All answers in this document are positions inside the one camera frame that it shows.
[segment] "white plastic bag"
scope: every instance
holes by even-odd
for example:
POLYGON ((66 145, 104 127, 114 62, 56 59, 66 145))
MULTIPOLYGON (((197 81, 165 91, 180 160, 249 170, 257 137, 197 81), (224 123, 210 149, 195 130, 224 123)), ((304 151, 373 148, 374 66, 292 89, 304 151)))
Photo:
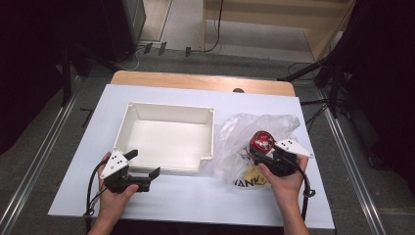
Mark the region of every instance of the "white plastic bag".
POLYGON ((253 168, 254 162, 242 158, 241 151, 250 143, 253 135, 260 130, 269 132, 275 141, 295 138, 293 131, 300 126, 295 116, 253 116, 247 114, 236 115, 215 129, 213 139, 214 158, 213 175, 239 188, 258 188, 264 184, 257 179, 246 180, 244 174, 247 169, 253 168))

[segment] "table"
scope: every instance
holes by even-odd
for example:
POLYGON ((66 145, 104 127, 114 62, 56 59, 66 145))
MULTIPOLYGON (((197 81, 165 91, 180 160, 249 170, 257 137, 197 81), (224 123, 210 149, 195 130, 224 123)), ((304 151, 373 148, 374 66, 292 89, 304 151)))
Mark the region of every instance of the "table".
MULTIPOLYGON (((316 61, 346 28, 355 0, 224 0, 222 20, 303 28, 316 61)), ((205 50, 206 20, 218 20, 220 0, 204 0, 202 50, 205 50)))
MULTIPOLYGON (((215 107, 214 119, 218 124, 237 113, 295 115, 300 120, 300 127, 295 130, 295 134, 301 144, 312 152, 300 102, 293 95, 294 89, 291 84, 278 81, 119 71, 114 75, 112 84, 107 85, 100 99, 49 214, 81 216, 84 213, 89 174, 102 158, 104 151, 110 150, 114 145, 126 105, 130 101, 212 106, 215 107), (291 95, 215 91, 215 89, 231 91, 239 87, 260 93, 261 86, 262 88, 272 86, 268 89, 270 93, 291 95), (275 104, 276 108, 269 109, 268 104, 275 104)), ((122 218, 282 226, 282 216, 271 190, 238 189, 213 178, 211 167, 211 164, 206 164, 201 172, 191 176, 160 175, 152 183, 149 193, 136 194, 131 198, 122 218)), ((316 190, 317 195, 309 201, 306 225, 310 228, 333 229, 333 218, 316 161, 309 161, 307 174, 311 187, 316 190)), ((299 197, 299 202, 302 203, 302 196, 299 197)))

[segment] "hand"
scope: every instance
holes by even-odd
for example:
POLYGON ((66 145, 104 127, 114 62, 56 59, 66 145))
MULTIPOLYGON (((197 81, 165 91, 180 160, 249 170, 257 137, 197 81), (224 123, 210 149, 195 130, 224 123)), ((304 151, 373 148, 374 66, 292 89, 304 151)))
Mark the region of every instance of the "hand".
MULTIPOLYGON (((107 153, 103 160, 109 158, 111 153, 107 153)), ((98 180, 100 189, 104 190, 104 180, 102 180, 99 175, 101 175, 104 170, 104 165, 98 169, 98 180)), ((129 199, 135 192, 138 190, 138 185, 132 184, 125 189, 121 194, 112 193, 110 190, 105 190, 100 195, 100 211, 98 213, 97 220, 95 221, 94 226, 88 234, 110 234, 113 230, 114 225, 118 222, 121 217, 126 204, 129 199)))
MULTIPOLYGON (((297 160, 302 171, 305 171, 308 158, 297 156, 297 160)), ((259 164, 259 169, 271 184, 283 216, 284 234, 309 234, 301 217, 299 205, 299 192, 303 182, 302 175, 296 171, 294 174, 278 177, 271 173, 265 164, 259 164)))

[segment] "rectangular tray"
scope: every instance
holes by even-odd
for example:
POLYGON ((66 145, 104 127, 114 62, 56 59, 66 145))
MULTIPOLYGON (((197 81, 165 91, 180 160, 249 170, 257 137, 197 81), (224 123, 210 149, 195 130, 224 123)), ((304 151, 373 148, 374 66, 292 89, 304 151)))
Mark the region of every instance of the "rectangular tray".
POLYGON ((132 169, 197 172, 213 158, 213 127, 213 108, 131 102, 115 148, 138 150, 132 169))

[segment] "white table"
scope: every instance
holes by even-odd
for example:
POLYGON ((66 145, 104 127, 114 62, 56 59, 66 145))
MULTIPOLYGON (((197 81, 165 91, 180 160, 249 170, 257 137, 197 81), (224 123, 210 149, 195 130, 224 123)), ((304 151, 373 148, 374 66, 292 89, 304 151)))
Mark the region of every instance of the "white table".
MULTIPOLYGON (((239 113, 294 115, 300 119, 300 127, 294 134, 312 151, 296 97, 110 84, 91 118, 49 214, 83 215, 90 174, 103 155, 112 149, 127 103, 131 101, 214 107, 216 124, 239 113)), ((306 172, 311 188, 316 190, 316 196, 309 200, 306 225, 334 229, 315 159, 309 161, 306 172)), ((95 181, 93 192, 97 189, 95 181)), ((241 190, 226 185, 212 177, 209 164, 195 176, 160 175, 152 182, 149 193, 137 193, 131 198, 122 218, 259 226, 283 224, 271 190, 241 190)))

